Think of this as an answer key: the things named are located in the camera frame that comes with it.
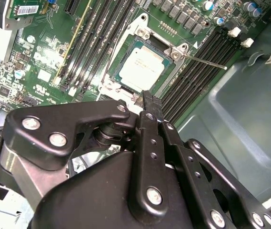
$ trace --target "barcode sticker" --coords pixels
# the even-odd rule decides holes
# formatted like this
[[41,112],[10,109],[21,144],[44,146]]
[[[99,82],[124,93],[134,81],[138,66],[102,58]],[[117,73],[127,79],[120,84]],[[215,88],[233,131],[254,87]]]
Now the barcode sticker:
[[38,8],[39,6],[19,6],[17,15],[37,13]]

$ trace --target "capacitor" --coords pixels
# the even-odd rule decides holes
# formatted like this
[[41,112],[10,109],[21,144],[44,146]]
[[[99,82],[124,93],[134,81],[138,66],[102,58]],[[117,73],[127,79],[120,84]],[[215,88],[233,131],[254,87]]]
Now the capacitor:
[[224,24],[224,19],[223,19],[223,18],[219,18],[219,17],[215,17],[215,18],[213,19],[213,23],[214,23],[215,25],[221,26],[221,25]]
[[14,73],[16,79],[20,80],[25,76],[25,71],[23,70],[16,70]]
[[243,5],[243,10],[246,12],[252,12],[256,8],[256,4],[253,2],[246,2]]
[[202,9],[204,11],[208,11],[208,10],[212,10],[213,8],[213,3],[212,1],[205,1],[203,4],[202,4]]
[[32,36],[32,35],[28,36],[28,37],[26,38],[26,40],[27,40],[28,43],[31,43],[31,44],[33,44],[33,43],[36,42],[35,37]]
[[251,17],[257,18],[262,14],[262,9],[256,8],[252,12],[249,13]]

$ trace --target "white connector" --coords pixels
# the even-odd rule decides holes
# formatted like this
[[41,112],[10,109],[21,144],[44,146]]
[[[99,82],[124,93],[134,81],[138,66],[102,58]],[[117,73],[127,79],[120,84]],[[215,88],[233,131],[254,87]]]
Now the white connector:
[[254,43],[254,40],[252,38],[248,38],[245,41],[241,42],[241,46],[245,48],[250,48],[253,43]]
[[238,27],[235,27],[228,32],[228,35],[231,37],[237,37],[240,32],[241,32],[241,29],[239,29]]

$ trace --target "electrolytic capacitor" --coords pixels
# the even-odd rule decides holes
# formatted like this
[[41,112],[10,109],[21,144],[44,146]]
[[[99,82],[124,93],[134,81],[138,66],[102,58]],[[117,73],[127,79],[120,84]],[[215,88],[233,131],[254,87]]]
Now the electrolytic capacitor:
[[215,25],[221,26],[221,25],[224,24],[224,19],[223,19],[223,18],[219,18],[219,17],[215,17],[215,18],[213,19],[213,23],[214,23]]
[[256,8],[256,4],[253,2],[246,2],[243,5],[243,10],[246,12],[252,12]]
[[251,17],[257,18],[262,14],[262,9],[256,8],[252,12],[249,13]]
[[202,10],[204,10],[204,11],[212,10],[212,8],[213,8],[213,3],[212,3],[212,1],[205,1],[205,2],[202,4]]

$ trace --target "silver screw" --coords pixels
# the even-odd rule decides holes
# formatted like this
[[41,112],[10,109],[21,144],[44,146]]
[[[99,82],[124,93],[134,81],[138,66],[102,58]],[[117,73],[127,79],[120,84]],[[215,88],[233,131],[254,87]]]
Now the silver screw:
[[264,218],[271,225],[271,217],[269,217],[268,215],[264,214]]
[[256,213],[253,213],[253,219],[255,220],[255,222],[260,226],[263,227],[264,223],[262,221],[262,219],[260,218],[260,216]]
[[200,146],[199,143],[197,143],[197,142],[192,142],[192,143],[193,143],[194,147],[196,147],[197,149],[200,149],[200,148],[201,148],[201,146]]
[[160,192],[153,187],[147,189],[147,197],[148,200],[154,205],[159,205],[162,202],[162,196]]
[[126,108],[123,105],[118,105],[117,109],[119,109],[121,112],[126,112]]
[[65,136],[59,133],[51,134],[49,140],[52,145],[58,147],[64,146],[67,143],[67,139],[65,138]]
[[225,221],[219,212],[215,210],[211,211],[211,218],[215,222],[215,224],[217,224],[218,227],[220,228],[225,227]]
[[152,114],[146,113],[146,116],[147,116],[150,120],[153,120],[153,115],[152,115]]
[[38,119],[25,118],[22,121],[22,125],[24,126],[24,128],[26,128],[28,130],[37,130],[41,124]]
[[168,127],[170,130],[173,130],[173,129],[174,129],[173,126],[172,126],[170,123],[167,123],[166,125],[167,125],[167,127]]

